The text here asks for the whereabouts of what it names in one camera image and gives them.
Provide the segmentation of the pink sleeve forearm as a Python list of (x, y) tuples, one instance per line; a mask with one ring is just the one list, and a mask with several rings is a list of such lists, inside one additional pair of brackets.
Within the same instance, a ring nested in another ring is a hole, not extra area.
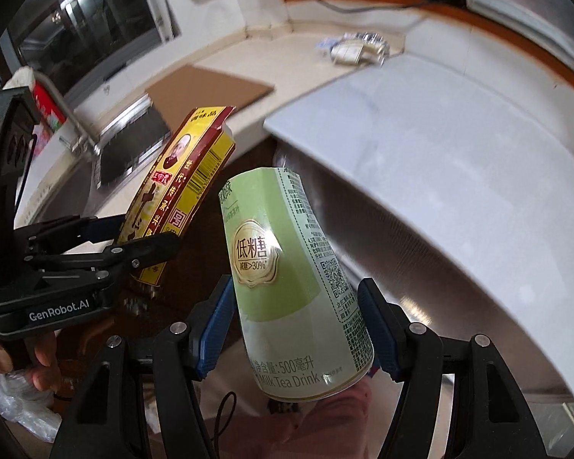
[(366, 376), (306, 413), (238, 415), (220, 438), (223, 458), (366, 458), (372, 403)]

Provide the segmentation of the left hand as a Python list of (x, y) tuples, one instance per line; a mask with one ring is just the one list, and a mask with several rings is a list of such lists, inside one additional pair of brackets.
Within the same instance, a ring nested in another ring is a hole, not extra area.
[(0, 374), (26, 371), (26, 377), (38, 391), (60, 390), (62, 377), (55, 332), (17, 340), (11, 348), (14, 349), (13, 353), (0, 343)]

